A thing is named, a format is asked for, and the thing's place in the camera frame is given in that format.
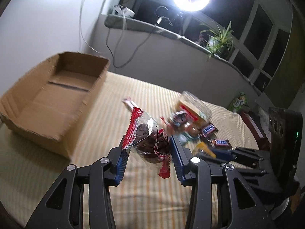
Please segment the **Snickers bar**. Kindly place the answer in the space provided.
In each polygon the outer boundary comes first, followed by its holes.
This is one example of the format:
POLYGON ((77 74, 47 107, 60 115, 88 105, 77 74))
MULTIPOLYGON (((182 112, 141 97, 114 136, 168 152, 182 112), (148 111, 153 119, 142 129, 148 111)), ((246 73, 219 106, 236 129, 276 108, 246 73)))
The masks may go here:
POLYGON ((227 139, 212 139, 211 144, 216 149, 222 149, 222 150, 232 149, 232 146, 229 143, 229 140, 227 140, 227 139))
POLYGON ((217 133, 217 132, 218 132, 218 129, 212 123, 209 123, 207 126, 203 127, 201 130, 202 136, 206 139, 210 138, 212 134, 217 133))

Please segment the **yellow candy packet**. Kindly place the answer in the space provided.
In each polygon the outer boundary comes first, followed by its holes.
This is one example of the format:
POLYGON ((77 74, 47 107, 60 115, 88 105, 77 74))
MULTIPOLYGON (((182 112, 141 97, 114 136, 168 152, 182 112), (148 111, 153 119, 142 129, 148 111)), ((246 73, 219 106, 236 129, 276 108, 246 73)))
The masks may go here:
POLYGON ((212 150, 208 147, 208 145, 204 142, 200 142, 192 151, 192 154, 195 156, 197 154, 204 154, 206 156, 216 158, 216 154, 212 152, 212 150))

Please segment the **red clear dried fruit bag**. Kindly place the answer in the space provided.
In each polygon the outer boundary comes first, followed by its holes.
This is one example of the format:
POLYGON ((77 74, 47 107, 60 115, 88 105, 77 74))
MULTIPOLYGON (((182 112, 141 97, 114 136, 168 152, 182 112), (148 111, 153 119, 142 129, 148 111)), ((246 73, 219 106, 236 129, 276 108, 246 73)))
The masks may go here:
POLYGON ((129 97, 122 102, 131 111, 122 149, 137 153, 162 179, 169 178, 171 147, 166 131, 129 97))

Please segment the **striped beige mattress cover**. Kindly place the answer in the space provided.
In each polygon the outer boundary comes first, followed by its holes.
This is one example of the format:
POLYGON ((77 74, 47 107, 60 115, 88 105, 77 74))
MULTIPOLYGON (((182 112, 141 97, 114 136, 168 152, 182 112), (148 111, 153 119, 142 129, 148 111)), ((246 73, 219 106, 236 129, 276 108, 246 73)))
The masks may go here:
MULTIPOLYGON (((80 134, 71 160, 1 127, 1 203, 21 226, 62 170, 70 163, 90 165, 119 145, 130 120, 129 97, 153 118, 168 116, 179 93, 130 77, 108 73, 80 134)), ((176 173, 160 178, 137 154, 128 159, 123 181, 110 189, 117 228, 184 228, 191 189, 176 173)))

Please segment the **clear plastic snack bag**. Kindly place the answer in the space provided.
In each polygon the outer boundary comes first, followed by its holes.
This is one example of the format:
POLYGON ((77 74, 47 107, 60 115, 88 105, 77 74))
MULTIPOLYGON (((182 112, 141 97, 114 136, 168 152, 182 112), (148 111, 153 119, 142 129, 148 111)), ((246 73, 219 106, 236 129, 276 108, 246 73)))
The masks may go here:
POLYGON ((183 91, 175 104, 175 110, 185 109, 197 120, 198 125, 209 123, 211 119, 211 109, 198 97, 188 91, 183 91))

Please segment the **green snack bag on floor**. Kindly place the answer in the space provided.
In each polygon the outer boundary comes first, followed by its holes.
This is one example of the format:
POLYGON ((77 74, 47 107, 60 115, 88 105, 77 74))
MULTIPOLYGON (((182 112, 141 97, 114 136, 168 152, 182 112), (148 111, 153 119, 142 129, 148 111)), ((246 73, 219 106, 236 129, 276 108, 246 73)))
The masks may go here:
POLYGON ((227 109, 233 113, 239 113, 240 110, 248 106, 247 96, 244 92, 240 92, 229 104, 227 109))

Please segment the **brown cardboard box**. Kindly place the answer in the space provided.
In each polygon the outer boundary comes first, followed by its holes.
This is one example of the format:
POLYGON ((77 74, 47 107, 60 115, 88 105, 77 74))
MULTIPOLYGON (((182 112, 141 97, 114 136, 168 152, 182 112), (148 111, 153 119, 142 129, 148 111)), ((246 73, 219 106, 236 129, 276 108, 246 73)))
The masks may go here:
POLYGON ((109 66, 107 58, 78 52, 47 58, 3 94, 3 122, 13 132, 71 159, 109 66))

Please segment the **green spider plant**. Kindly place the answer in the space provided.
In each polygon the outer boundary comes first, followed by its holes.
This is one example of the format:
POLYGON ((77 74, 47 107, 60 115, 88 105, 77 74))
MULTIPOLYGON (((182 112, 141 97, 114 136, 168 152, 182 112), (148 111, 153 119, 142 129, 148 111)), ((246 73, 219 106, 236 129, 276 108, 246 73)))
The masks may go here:
POLYGON ((228 26, 223 29, 220 29, 218 25, 216 26, 217 30, 209 28, 200 31, 200 34, 210 33, 208 41, 205 41, 206 49, 209 51, 207 60, 215 56, 222 57, 223 54, 229 54, 233 47, 232 22, 229 21, 228 26))

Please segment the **grey stone window sill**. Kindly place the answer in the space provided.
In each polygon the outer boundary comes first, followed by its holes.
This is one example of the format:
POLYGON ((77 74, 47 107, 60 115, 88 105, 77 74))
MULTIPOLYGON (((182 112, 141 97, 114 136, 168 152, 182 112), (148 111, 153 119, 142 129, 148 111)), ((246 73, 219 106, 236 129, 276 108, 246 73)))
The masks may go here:
MULTIPOLYGON (((107 15, 106 18, 105 18, 105 21, 104 21, 104 25, 107 28, 122 29, 123 28, 123 17, 120 17, 119 15, 107 15)), ((210 52, 207 49, 205 49, 204 47, 201 47, 200 45, 194 43, 193 41, 187 39, 184 36, 173 33, 172 31, 166 30, 165 28, 162 28, 160 26, 156 26, 156 25, 146 23, 146 22, 142 22, 142 21, 132 19, 132 18, 127 18, 126 19, 126 25, 127 25, 127 30, 129 30, 129 31, 137 31, 137 32, 141 32, 141 33, 157 34, 157 35, 163 36, 163 37, 171 39, 171 40, 180 41, 180 42, 182 42, 183 44, 185 44, 189 47, 195 48, 198 51, 201 51, 201 52, 205 53, 206 55, 210 54, 210 52)), ((250 80, 247 77, 245 77, 241 73, 240 70, 238 70, 238 68, 236 66, 229 63, 225 59, 219 57, 218 55, 213 56, 213 58, 216 59, 216 60, 219 60, 219 61, 227 64, 231 68, 233 68, 253 88, 253 90, 257 93, 258 96, 261 95, 262 92, 260 92, 254 86, 254 84, 252 84, 250 82, 250 80)))

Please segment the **white power strip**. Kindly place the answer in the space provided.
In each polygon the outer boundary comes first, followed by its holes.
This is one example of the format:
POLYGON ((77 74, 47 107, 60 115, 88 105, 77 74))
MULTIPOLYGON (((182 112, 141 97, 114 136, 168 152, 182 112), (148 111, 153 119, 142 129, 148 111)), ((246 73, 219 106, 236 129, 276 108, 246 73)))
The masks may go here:
POLYGON ((113 7, 113 14, 119 15, 119 16, 125 16, 127 18, 133 18, 135 13, 128 7, 125 7, 123 5, 114 5, 113 7))

